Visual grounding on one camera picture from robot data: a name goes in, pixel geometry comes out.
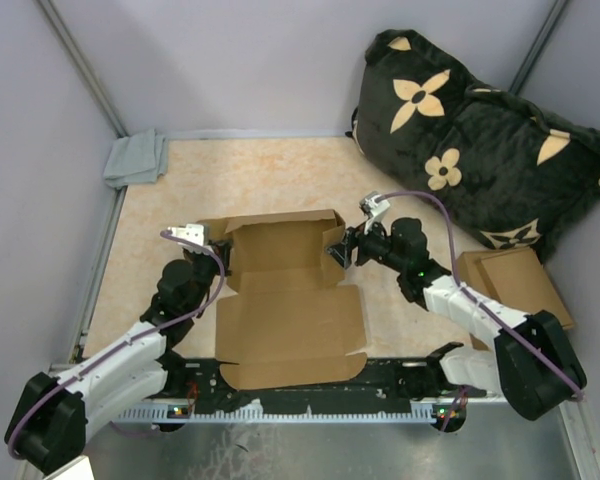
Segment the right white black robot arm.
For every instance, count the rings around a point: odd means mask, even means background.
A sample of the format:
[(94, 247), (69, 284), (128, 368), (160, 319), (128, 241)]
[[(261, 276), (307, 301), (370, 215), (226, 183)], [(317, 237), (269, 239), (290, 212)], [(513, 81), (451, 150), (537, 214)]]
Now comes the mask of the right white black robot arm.
[(389, 229), (378, 222), (348, 227), (326, 251), (343, 268), (374, 261), (394, 271), (408, 302), (485, 344), (450, 344), (431, 354), (425, 381), (432, 393), (447, 396), (458, 386), (488, 391), (527, 420), (582, 398), (587, 377), (559, 320), (546, 310), (507, 307), (455, 278), (430, 256), (419, 220), (400, 218)]

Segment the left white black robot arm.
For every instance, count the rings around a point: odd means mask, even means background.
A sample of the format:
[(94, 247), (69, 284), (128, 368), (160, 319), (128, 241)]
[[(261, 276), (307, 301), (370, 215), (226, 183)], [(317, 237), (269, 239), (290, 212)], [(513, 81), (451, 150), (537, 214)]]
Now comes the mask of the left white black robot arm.
[(57, 375), (31, 377), (4, 436), (9, 455), (51, 474), (124, 410), (181, 394), (188, 374), (173, 349), (219, 295), (230, 252), (227, 240), (185, 242), (183, 259), (163, 268), (148, 309), (125, 334)]

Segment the brown cardboard box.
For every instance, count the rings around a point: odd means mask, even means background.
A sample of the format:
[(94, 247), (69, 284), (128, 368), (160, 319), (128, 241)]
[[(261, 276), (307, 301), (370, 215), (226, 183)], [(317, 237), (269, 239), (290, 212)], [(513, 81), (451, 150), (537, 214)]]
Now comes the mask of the brown cardboard box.
[(236, 390), (347, 381), (367, 361), (358, 286), (328, 254), (333, 209), (207, 219), (231, 244), (231, 295), (216, 303), (215, 357)]

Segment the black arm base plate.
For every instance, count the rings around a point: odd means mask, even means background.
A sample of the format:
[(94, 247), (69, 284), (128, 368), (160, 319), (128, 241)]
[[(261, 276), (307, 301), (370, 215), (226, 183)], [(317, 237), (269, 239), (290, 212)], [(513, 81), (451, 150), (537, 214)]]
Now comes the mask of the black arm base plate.
[(396, 421), (425, 423), (440, 430), (450, 398), (461, 395), (446, 432), (465, 421), (471, 397), (486, 393), (474, 387), (453, 387), (442, 380), (430, 358), (370, 358), (350, 380), (315, 385), (236, 390), (220, 375), (212, 359), (190, 359), (176, 369), (165, 389), (151, 396), (170, 405), (161, 428), (186, 422), (295, 422), (307, 423)]

